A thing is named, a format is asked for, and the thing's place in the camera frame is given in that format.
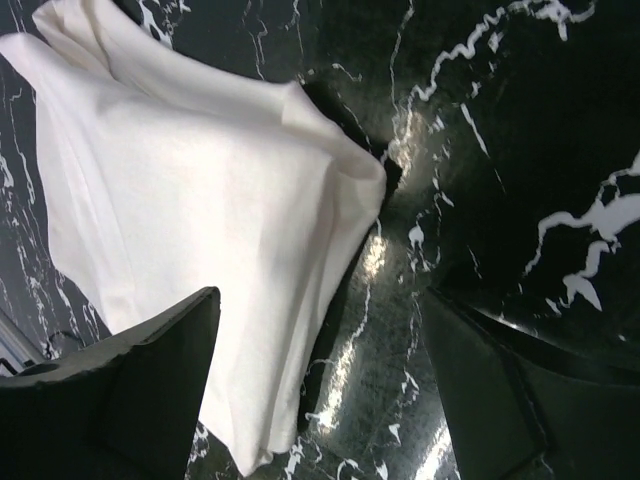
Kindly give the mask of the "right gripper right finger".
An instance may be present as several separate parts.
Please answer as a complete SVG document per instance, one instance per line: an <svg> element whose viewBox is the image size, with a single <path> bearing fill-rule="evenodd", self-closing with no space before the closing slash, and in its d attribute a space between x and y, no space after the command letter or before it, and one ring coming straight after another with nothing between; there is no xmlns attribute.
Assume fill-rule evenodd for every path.
<svg viewBox="0 0 640 480"><path fill-rule="evenodd" d="M639 374L434 290L424 336L464 479L636 479Z"/></svg>

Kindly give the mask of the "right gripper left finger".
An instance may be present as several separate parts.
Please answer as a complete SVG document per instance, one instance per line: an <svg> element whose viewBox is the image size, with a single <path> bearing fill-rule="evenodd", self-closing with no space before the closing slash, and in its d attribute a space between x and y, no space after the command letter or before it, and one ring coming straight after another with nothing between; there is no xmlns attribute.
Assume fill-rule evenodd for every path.
<svg viewBox="0 0 640 480"><path fill-rule="evenodd" d="M2 378L2 478L183 478L219 318L220 292L206 287L117 335Z"/></svg>

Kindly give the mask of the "white t shirt red print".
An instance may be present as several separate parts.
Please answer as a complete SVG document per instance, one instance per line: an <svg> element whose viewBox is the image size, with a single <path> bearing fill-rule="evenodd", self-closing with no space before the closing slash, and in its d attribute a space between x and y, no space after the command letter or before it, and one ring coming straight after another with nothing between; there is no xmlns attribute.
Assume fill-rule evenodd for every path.
<svg viewBox="0 0 640 480"><path fill-rule="evenodd" d="M36 95L55 267L118 334L220 292L200 422L251 475L297 436L329 304L386 188L295 83L156 41L111 1L49 1L2 56Z"/></svg>

